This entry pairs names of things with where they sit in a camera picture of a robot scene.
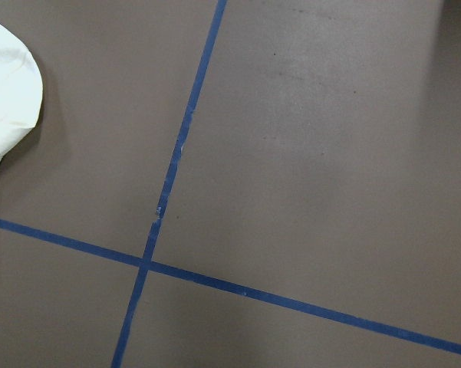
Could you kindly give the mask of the cream long-sleeve cat shirt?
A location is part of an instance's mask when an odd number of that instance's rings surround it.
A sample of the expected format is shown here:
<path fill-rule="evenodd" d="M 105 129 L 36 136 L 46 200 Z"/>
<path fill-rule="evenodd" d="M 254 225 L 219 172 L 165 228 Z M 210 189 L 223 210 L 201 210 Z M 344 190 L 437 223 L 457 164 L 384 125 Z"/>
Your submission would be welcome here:
<path fill-rule="evenodd" d="M 35 128 L 42 99 L 41 72 L 32 53 L 0 24 L 0 162 Z"/>

